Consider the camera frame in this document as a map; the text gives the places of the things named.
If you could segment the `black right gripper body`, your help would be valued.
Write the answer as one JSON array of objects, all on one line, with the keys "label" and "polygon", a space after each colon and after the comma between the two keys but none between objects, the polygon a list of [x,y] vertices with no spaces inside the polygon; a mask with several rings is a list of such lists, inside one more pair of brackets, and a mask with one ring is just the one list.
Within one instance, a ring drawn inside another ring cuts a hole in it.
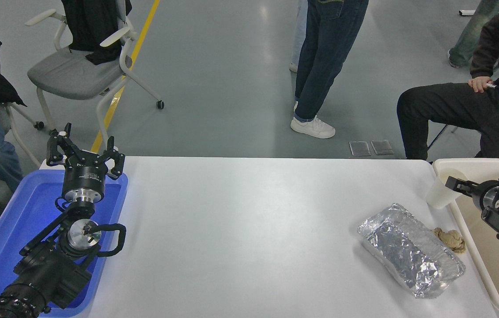
[{"label": "black right gripper body", "polygon": [[471,196],[474,205],[480,210],[492,206],[492,180],[476,184],[472,189]]}]

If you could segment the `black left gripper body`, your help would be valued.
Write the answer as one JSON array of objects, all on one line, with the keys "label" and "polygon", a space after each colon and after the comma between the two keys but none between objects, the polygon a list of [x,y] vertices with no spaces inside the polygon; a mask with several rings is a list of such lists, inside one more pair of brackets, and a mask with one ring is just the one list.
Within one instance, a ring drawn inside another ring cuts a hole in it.
[{"label": "black left gripper body", "polygon": [[103,193],[105,189],[107,167],[103,161],[98,161],[99,155],[84,151],[82,155],[67,155],[64,161],[63,193],[72,190],[89,189]]}]

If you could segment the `seated person's right hand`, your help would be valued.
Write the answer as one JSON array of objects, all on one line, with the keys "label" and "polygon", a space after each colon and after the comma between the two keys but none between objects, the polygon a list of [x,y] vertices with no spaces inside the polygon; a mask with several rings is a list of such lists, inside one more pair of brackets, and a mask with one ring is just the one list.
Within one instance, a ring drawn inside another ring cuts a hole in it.
[{"label": "seated person's right hand", "polygon": [[484,93],[488,88],[495,88],[494,81],[489,76],[478,76],[468,80],[468,85],[475,93]]}]

